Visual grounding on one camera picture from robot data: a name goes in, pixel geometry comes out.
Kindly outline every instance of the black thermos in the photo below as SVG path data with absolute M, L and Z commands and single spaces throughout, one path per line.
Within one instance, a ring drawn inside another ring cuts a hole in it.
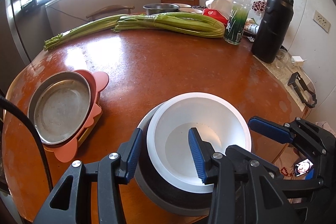
M 260 60 L 272 63 L 285 39 L 293 18 L 293 0 L 267 0 L 265 13 L 251 51 Z

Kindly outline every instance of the red flowers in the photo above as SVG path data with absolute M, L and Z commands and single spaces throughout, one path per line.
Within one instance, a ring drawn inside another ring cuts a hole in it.
M 256 11 L 263 12 L 263 11 L 265 11 L 265 7 L 266 7 L 266 1 L 265 0 L 255 1 L 255 2 L 253 2 L 252 10 L 254 10 L 255 12 Z

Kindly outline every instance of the gray bowl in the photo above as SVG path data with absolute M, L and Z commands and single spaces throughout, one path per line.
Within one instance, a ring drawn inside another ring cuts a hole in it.
M 138 125 L 142 130 L 142 149 L 134 178 L 145 195 L 162 209 L 182 216 L 205 216 L 209 214 L 212 193 L 197 194 L 176 188 L 160 176 L 149 158 L 147 129 L 161 105 L 147 113 Z
M 169 3 L 152 3 L 144 5 L 143 8 L 146 10 L 147 15 L 178 12 L 180 9 L 178 5 Z

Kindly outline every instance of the wooden table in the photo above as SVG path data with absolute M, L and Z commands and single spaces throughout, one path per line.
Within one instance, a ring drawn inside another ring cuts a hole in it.
M 101 93 L 103 115 L 79 148 L 76 160 L 98 161 L 127 141 L 154 106 L 178 94 L 207 92 L 233 104 L 243 117 L 254 115 L 277 123 L 302 116 L 280 82 L 255 59 L 251 43 L 234 46 L 223 39 L 205 39 L 159 30 L 104 31 L 41 52 L 17 77 L 8 98 L 27 113 L 34 90 L 49 76 L 65 70 L 105 71 L 110 76 Z M 256 154 L 274 161 L 284 145 L 251 132 Z M 10 113 L 4 121 L 2 156 L 8 186 L 21 216 L 33 221 L 48 195 L 46 176 L 29 131 Z M 70 163 L 47 152 L 54 184 Z M 135 180 L 121 185 L 128 224 L 189 223 L 152 203 Z M 96 185 L 92 218 L 98 223 Z

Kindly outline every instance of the electrical outlet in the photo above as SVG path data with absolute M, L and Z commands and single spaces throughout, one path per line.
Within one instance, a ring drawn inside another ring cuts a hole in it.
M 326 20 L 318 11 L 315 11 L 313 20 L 320 25 L 327 33 L 330 30 L 330 22 Z

